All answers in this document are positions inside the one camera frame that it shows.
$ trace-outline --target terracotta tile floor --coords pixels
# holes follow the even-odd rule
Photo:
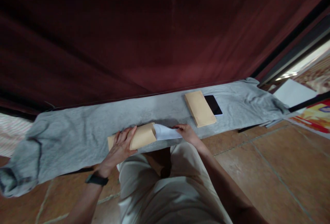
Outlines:
[[[330,141],[283,121],[270,129],[228,131],[203,140],[270,223],[330,223]],[[8,159],[0,157],[0,166]],[[63,223],[89,173],[55,178],[30,193],[0,198],[1,223]],[[114,171],[93,223],[117,223]]]

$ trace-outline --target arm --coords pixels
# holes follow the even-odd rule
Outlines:
[[[210,176],[216,193],[234,224],[238,223],[264,223],[265,219],[253,206],[251,201],[228,175],[222,166],[212,156],[205,144],[198,138],[194,130],[188,124],[174,126],[182,137],[192,144],[202,159],[202,162]]]
[[[137,152],[137,150],[130,151],[129,149],[135,131],[136,126],[134,128],[127,128],[122,133],[119,131],[117,132],[113,147],[107,157],[98,166],[95,172],[96,176],[108,178],[117,164],[123,162],[126,158]],[[64,223],[90,224],[102,189],[103,187],[101,185],[93,183],[88,184]]]

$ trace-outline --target tile grout line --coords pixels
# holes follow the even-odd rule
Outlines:
[[[57,218],[55,218],[55,219],[51,219],[51,220],[49,220],[49,221],[46,221],[46,222],[44,222],[43,224],[51,224],[51,223],[54,223],[54,222],[60,221],[60,220],[62,220],[62,219],[64,219],[64,218],[66,218],[68,215],[69,215],[69,213],[67,213],[67,214],[65,214],[65,215],[61,215],[61,216],[59,216],[59,217],[57,217]]]
[[[300,130],[299,129],[297,129],[296,127],[294,127],[294,129],[296,130],[296,131],[298,131],[298,133],[300,133],[301,135],[303,135],[305,138],[306,138],[306,140],[313,146],[313,147],[315,147],[317,150],[319,150],[322,154],[324,154],[327,158],[330,158],[330,155],[329,154],[327,154],[326,152],[324,152],[323,151],[323,149],[322,148],[320,148],[320,146],[318,146],[317,144],[315,144],[311,139],[309,139],[306,135],[304,135],[302,132],[300,132]]]
[[[219,155],[219,154],[222,154],[222,153],[224,153],[224,152],[228,152],[228,151],[230,151],[230,150],[233,150],[233,149],[235,149],[235,148],[241,147],[241,146],[243,146],[243,145],[245,145],[245,144],[252,143],[253,141],[255,141],[255,140],[257,140],[257,139],[260,139],[260,138],[262,138],[262,137],[264,137],[264,136],[267,136],[267,135],[269,135],[269,134],[275,133],[276,131],[281,130],[281,129],[284,129],[284,128],[286,128],[286,127],[288,127],[288,125],[286,125],[286,126],[282,126],[282,127],[279,127],[279,128],[277,128],[277,129],[275,129],[275,130],[272,130],[272,131],[270,131],[270,132],[268,132],[268,133],[265,133],[265,134],[263,134],[263,135],[260,135],[260,136],[254,137],[254,138],[252,138],[252,139],[250,139],[250,140],[248,140],[248,141],[245,141],[245,142],[242,142],[241,144],[238,144],[238,145],[235,146],[235,147],[232,147],[232,148],[229,148],[229,149],[227,149],[227,150],[224,150],[224,151],[222,151],[222,152],[220,152],[220,153],[217,153],[217,154],[213,155],[213,157],[214,157],[214,156],[217,156],[217,155]]]
[[[254,146],[254,149],[257,151],[257,153],[263,158],[263,160],[267,163],[267,165],[271,168],[273,173],[277,176],[278,180],[284,185],[286,190],[289,192],[289,194],[293,197],[293,199],[298,203],[299,207],[303,210],[303,212],[308,216],[308,218],[315,224],[316,222],[313,220],[309,212],[303,207],[303,205],[300,203],[300,201],[296,198],[296,196],[293,194],[293,192],[290,190],[289,186],[284,183],[280,175],[277,173],[275,168],[266,160],[266,158],[263,156],[263,154],[260,152],[260,150],[256,147],[255,144],[251,142],[251,144]]]
[[[51,188],[52,188],[53,183],[54,183],[54,179],[51,180],[51,183],[48,186],[48,189],[47,189],[46,194],[45,194],[45,197],[44,197],[44,201],[42,201],[42,204],[40,206],[39,212],[38,212],[37,217],[35,219],[35,224],[38,224],[38,222],[39,222],[39,218],[41,216],[42,211],[44,210],[44,205],[45,205],[46,200],[48,198],[49,192],[51,191]]]
[[[104,199],[102,199],[102,200],[98,200],[98,201],[97,201],[97,205],[99,205],[99,204],[101,204],[101,203],[104,203],[104,202],[106,202],[106,201],[108,201],[108,200],[111,200],[111,199],[113,199],[113,198],[116,198],[116,197],[118,197],[118,196],[120,196],[120,192],[118,192],[118,193],[115,194],[115,195],[107,196],[106,198],[104,198]]]
[[[118,192],[118,193],[115,194],[115,195],[110,195],[110,196],[108,196],[108,197],[106,197],[106,198],[104,198],[104,199],[102,199],[102,200],[98,200],[98,201],[97,201],[97,205],[99,205],[99,204],[101,204],[101,203],[104,203],[104,202],[107,202],[108,200],[111,200],[111,199],[116,198],[116,197],[118,197],[118,196],[120,196],[120,192]],[[54,222],[60,221],[60,220],[62,220],[62,219],[64,219],[64,218],[66,218],[68,215],[69,215],[69,213],[66,213],[65,215],[61,215],[61,216],[56,217],[56,218],[54,218],[54,219],[48,220],[48,221],[46,221],[46,222],[44,222],[44,223],[42,223],[42,224],[51,224],[51,223],[54,223]]]

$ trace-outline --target hand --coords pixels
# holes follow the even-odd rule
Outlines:
[[[126,128],[123,132],[118,131],[116,133],[110,152],[99,165],[98,174],[101,177],[107,178],[116,165],[137,152],[137,150],[130,150],[131,140],[135,134],[136,128],[137,126],[134,128]]]
[[[178,124],[175,125],[173,128],[176,128],[176,131],[195,148],[203,144],[203,142],[198,138],[197,134],[189,124]]]

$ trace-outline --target wristwatch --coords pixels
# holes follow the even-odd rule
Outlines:
[[[104,186],[108,183],[108,181],[109,181],[109,179],[107,179],[107,178],[101,178],[99,176],[91,174],[88,176],[85,183],[94,183],[94,184],[99,184],[101,186]]]

